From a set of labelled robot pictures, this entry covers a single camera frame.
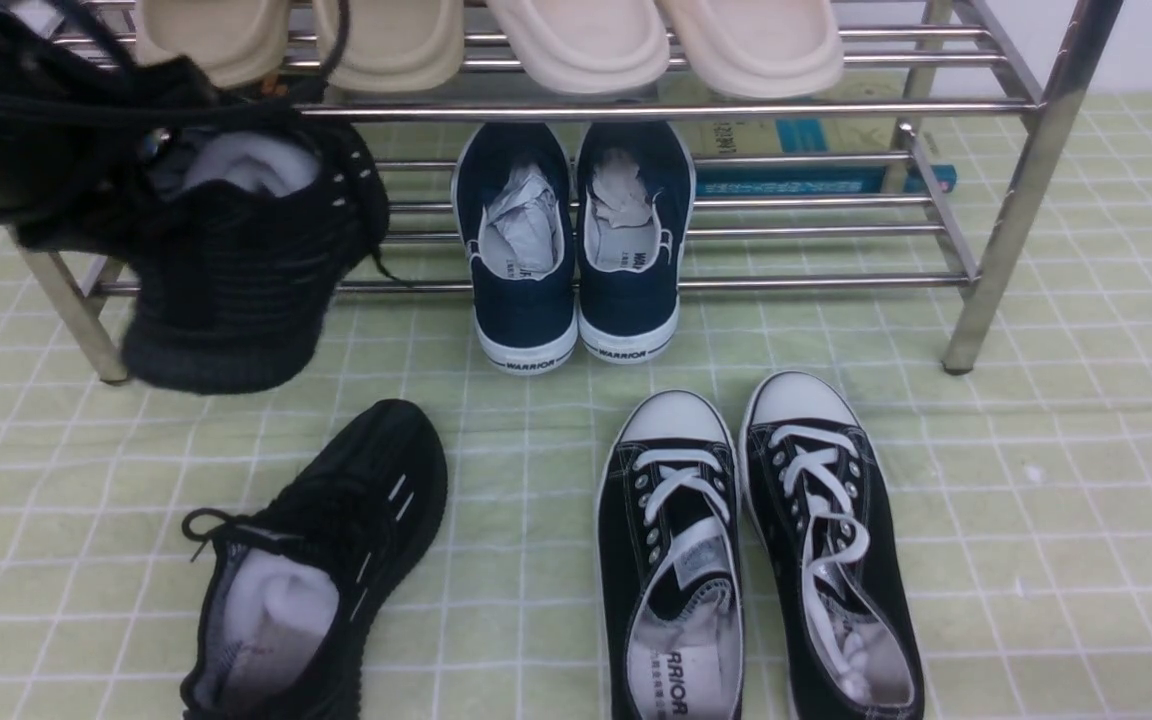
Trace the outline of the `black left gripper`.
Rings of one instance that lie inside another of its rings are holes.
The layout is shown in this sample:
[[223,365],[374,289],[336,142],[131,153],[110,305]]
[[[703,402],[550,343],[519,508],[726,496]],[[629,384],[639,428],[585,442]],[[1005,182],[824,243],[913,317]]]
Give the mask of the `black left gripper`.
[[97,123],[91,111],[175,101],[175,61],[96,67],[0,1],[0,225],[122,232],[152,204],[147,126]]

